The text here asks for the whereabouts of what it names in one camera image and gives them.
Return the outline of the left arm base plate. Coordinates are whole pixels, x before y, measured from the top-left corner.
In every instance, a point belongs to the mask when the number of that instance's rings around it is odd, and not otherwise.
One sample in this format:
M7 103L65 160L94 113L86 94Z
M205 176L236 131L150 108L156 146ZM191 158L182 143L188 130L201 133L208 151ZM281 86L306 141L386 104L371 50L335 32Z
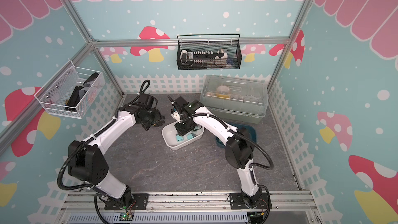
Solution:
M115 210L146 210L149 194L129 193L122 196L121 199L108 197L104 209L106 211Z

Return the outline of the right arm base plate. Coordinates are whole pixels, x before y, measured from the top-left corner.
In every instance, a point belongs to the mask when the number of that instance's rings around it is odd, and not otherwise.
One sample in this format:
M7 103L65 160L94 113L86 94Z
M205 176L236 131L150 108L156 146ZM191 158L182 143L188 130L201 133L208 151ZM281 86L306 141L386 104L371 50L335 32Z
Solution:
M266 211L268 208L273 208L266 192L261 193L259 197L255 196L255 198L257 201L253 203L242 192L232 192L228 195L227 201L230 203L231 209L257 209L259 211Z

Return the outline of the teal plug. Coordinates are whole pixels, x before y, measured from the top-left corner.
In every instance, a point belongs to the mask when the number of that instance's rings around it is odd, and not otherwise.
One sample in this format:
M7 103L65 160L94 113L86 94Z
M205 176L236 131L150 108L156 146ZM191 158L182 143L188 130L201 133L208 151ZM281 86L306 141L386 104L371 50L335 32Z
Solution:
M191 140L193 138L195 138L195 135L193 133L189 133L186 135L187 140Z
M176 134L176 141L177 142L183 142L183 137L178 135L178 134Z

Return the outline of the teal plug bottom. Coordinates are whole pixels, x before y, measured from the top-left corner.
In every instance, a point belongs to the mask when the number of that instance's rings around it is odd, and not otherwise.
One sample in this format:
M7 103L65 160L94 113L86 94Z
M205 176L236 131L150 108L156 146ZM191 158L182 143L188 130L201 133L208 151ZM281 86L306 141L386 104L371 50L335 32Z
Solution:
M178 135L178 134L176 134L176 141L177 142L183 142L183 137Z

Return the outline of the dark teal plastic tray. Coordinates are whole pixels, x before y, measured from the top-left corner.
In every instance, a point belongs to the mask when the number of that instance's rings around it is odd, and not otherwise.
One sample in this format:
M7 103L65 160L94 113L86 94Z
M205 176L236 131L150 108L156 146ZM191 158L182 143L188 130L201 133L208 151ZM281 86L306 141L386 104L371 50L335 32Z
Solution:
M234 122L228 122L228 124L233 125L237 127L238 129L245 129L248 137L254 142L257 143L257 134L255 129L250 126L250 125L245 125L245 124L239 124L239 123L234 123ZM217 137L216 137L216 144L220 148L225 148L225 145L223 142L221 142Z

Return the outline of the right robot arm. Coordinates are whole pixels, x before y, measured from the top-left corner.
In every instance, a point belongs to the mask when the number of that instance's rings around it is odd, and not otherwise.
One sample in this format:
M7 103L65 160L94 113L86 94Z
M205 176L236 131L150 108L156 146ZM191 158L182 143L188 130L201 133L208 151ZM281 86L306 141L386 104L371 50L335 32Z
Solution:
M271 157L266 151L251 140L245 128L230 125L217 117L204 104L195 100L187 102L183 97L168 97L173 108L172 117L177 120L175 128L179 135L185 135L197 125L208 130L225 146L225 158L235 169L241 182L243 202L253 208L262 197L262 189L257 183L253 167L266 170L274 168Z

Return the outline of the white plastic tray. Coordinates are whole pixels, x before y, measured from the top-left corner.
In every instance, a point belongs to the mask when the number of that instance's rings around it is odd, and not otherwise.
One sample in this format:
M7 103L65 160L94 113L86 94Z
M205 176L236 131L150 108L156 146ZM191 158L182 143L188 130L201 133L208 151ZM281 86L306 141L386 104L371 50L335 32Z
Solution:
M204 128L199 125L198 127L195 127L193 131L188 132L186 135L179 135L177 129L175 128L176 123L177 121L165 126L162 129L163 139L166 145L171 150L178 150L199 140L204 133Z

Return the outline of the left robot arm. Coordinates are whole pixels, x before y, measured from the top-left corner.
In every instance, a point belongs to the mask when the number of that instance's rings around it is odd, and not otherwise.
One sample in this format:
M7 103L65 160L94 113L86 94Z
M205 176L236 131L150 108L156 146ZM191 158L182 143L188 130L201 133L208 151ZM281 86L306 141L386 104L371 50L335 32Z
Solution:
M68 158L58 174L58 187L66 191L92 188L102 196L130 204L133 200L130 187L112 175L104 155L134 125L138 124L146 131L162 126L165 118L157 109L157 103L158 100L152 95L141 93L120 107L111 121L99 131L83 141L70 143Z

